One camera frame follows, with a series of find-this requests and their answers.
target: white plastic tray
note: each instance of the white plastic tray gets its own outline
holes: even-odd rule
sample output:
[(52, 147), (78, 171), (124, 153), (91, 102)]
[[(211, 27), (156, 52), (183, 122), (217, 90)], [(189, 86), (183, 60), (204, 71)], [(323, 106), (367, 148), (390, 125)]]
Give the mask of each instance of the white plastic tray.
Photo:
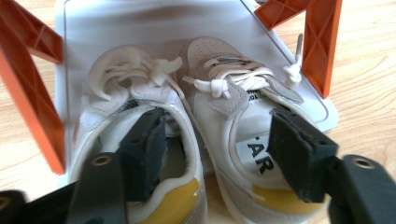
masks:
[[(56, 31), (64, 38), (64, 63), (56, 66), (55, 105), (65, 127), (66, 170), (73, 156), (74, 124), (80, 111), (81, 83), (105, 51), (136, 45), (148, 54), (174, 59), (186, 40), (223, 39), (250, 58), (265, 63), (280, 80), (294, 57), (268, 31), (244, 0), (63, 0), (56, 4)], [(329, 99), (322, 100), (304, 78), (296, 89), (302, 107), (325, 132), (338, 122)]]

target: orange frame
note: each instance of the orange frame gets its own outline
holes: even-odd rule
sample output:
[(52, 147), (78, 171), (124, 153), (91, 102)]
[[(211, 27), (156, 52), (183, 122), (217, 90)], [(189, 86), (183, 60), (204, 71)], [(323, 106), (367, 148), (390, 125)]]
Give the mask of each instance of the orange frame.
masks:
[(330, 93), (342, 0), (268, 0), (255, 14), (269, 30), (306, 10), (302, 71), (322, 98)]
[(63, 174), (64, 126), (30, 54), (61, 63), (62, 38), (15, 1), (0, 1), (0, 75), (49, 167)]

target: shoelace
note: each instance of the shoelace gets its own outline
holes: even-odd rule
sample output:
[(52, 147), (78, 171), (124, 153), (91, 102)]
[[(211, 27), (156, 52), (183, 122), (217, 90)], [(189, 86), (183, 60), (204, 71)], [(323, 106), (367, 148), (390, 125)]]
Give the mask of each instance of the shoelace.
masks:
[[(113, 63), (114, 59), (123, 59)], [(184, 93), (176, 82), (169, 77), (182, 65), (180, 57), (169, 62), (165, 59), (151, 59), (141, 50), (133, 47), (119, 48), (108, 51), (101, 56), (93, 65), (89, 74), (92, 91), (100, 98), (110, 101), (111, 96), (104, 91), (107, 82), (115, 78), (122, 82), (131, 77), (144, 77), (150, 87), (159, 87), (167, 81), (181, 99)]]
[[(289, 88), (298, 86), (302, 77), (300, 74), (302, 66), (301, 48), (303, 44), (303, 35), (299, 35), (297, 43), (297, 52), (295, 55), (296, 63), (283, 67), (287, 74), (287, 80), (284, 83)], [(256, 63), (248, 57), (235, 58), (220, 56), (210, 59), (204, 64), (204, 68), (213, 66), (208, 76), (213, 78), (211, 81), (203, 81), (192, 77), (183, 77), (182, 79), (202, 92), (211, 92), (213, 97), (219, 98), (223, 96), (230, 98), (228, 92), (228, 83), (226, 77), (241, 87), (245, 91), (255, 91), (265, 87), (269, 87), (266, 77), (274, 76), (274, 73), (262, 63)]]

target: shoe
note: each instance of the shoe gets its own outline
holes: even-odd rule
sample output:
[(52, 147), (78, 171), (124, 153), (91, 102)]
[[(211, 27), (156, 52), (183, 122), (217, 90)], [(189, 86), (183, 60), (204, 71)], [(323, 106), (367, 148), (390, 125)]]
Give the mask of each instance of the shoe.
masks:
[(70, 182), (78, 180), (84, 161), (92, 154), (117, 152), (127, 162), (125, 154), (131, 154), (130, 157), (139, 154), (121, 148), (131, 137), (127, 135), (134, 135), (131, 129), (148, 128), (150, 132), (141, 119), (143, 116), (157, 114), (162, 123), (161, 129), (155, 131), (162, 137), (154, 137), (162, 139), (164, 150), (154, 149), (143, 159), (134, 158), (138, 165), (145, 165), (142, 170), (151, 169), (155, 174), (149, 178), (145, 173), (132, 174), (139, 181), (131, 189), (140, 188), (143, 193), (131, 190), (127, 205), (129, 223), (206, 222), (199, 148), (179, 99), (179, 95), (184, 97), (183, 92), (168, 76), (180, 66), (180, 58), (168, 62), (152, 59), (133, 46), (118, 47), (105, 52), (94, 63), (88, 78), (90, 88), (83, 90), (82, 112), (73, 137)]
[[(266, 152), (274, 108), (313, 123), (300, 107), (303, 98), (220, 39), (193, 39), (180, 56), (177, 84), (231, 215), (241, 223), (299, 223), (325, 207), (300, 201)], [(294, 86), (299, 80), (288, 78)]]

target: wood surface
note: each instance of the wood surface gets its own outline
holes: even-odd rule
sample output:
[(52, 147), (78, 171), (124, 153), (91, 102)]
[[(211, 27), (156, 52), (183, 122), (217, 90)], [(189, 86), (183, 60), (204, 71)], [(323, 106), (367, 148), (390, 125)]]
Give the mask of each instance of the wood surface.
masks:
[[(54, 0), (18, 0), (54, 27)], [(304, 14), (275, 28), (294, 52)], [(50, 95), (54, 65), (34, 58)], [(396, 179), (396, 1), (344, 0), (330, 99), (339, 124), (328, 135), (339, 157), (358, 154), (381, 163)], [(34, 139), (0, 81), (0, 190), (19, 189), (34, 200), (57, 186)], [(205, 177), (208, 223), (235, 223), (221, 199), (214, 175)], [(309, 223), (330, 223), (326, 211)]]

